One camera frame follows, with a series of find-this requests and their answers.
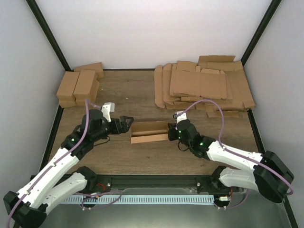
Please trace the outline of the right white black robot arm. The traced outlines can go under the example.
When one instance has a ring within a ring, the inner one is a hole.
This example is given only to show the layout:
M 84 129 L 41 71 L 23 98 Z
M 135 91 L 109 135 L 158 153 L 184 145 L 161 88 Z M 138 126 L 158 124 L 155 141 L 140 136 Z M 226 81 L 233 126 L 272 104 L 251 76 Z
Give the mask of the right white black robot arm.
M 168 138 L 186 146 L 198 158 L 221 162 L 211 179 L 212 188 L 240 187 L 258 191 L 264 198 L 281 203 L 289 192 L 294 175 L 272 151 L 246 152 L 201 135 L 190 120 L 168 124 Z

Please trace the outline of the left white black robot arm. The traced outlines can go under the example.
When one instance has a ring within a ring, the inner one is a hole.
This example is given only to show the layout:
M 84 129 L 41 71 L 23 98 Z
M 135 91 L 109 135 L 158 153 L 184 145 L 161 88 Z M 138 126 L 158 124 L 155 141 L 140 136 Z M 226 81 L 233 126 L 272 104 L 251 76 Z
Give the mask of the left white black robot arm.
M 96 174 L 83 166 L 67 180 L 60 179 L 94 147 L 94 143 L 111 134 L 127 133 L 134 118 L 111 118 L 109 111 L 91 109 L 61 143 L 53 159 L 18 192 L 9 191 L 3 198 L 9 219 L 22 228 L 38 228 L 47 215 L 63 200 L 75 193 L 93 193 Z

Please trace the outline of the brown cardboard box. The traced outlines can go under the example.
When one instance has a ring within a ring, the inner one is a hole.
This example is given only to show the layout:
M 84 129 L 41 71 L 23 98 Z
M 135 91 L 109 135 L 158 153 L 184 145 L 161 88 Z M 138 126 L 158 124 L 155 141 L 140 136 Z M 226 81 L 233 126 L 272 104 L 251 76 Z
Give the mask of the brown cardboard box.
M 168 122 L 134 122 L 130 128 L 131 144 L 168 140 Z

